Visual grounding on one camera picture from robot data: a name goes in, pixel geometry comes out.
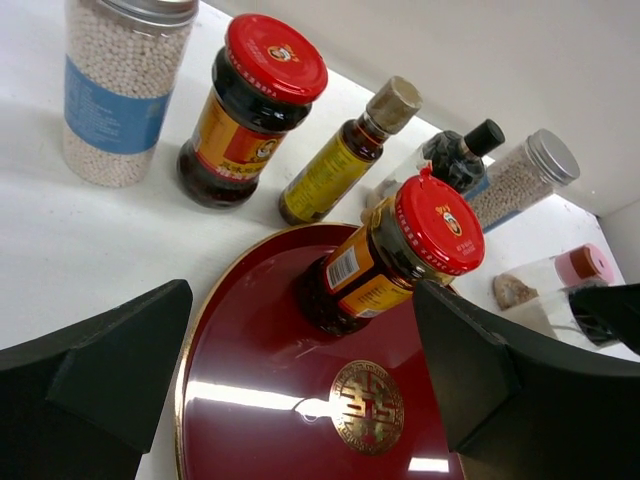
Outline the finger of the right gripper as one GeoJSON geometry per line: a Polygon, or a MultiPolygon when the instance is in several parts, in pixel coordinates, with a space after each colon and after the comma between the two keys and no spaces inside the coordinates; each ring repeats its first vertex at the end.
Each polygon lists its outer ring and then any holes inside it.
{"type": "Polygon", "coordinates": [[[587,287],[571,293],[569,304],[591,343],[603,347],[619,341],[639,354],[639,284],[587,287]]]}

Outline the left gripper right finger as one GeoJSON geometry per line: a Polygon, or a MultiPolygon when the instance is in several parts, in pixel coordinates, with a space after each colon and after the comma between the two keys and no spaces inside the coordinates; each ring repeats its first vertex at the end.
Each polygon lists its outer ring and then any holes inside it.
{"type": "Polygon", "coordinates": [[[448,448],[467,479],[635,479],[639,366],[431,282],[413,295],[448,448]]]}

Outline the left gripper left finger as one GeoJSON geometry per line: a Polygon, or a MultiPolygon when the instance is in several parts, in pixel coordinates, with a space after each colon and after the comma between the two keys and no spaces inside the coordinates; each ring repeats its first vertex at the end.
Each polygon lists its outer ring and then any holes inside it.
{"type": "Polygon", "coordinates": [[[4,479],[133,479],[193,302],[183,279],[1,352],[4,479]]]}

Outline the red-lid chili sauce jar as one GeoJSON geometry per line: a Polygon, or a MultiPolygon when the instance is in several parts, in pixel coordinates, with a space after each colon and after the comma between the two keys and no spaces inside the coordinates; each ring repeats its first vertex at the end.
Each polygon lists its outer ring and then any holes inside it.
{"type": "Polygon", "coordinates": [[[208,208],[246,202],[327,83],[321,54],[293,27],[257,13],[233,18],[212,64],[206,103],[179,151],[183,191],[208,208]]]}

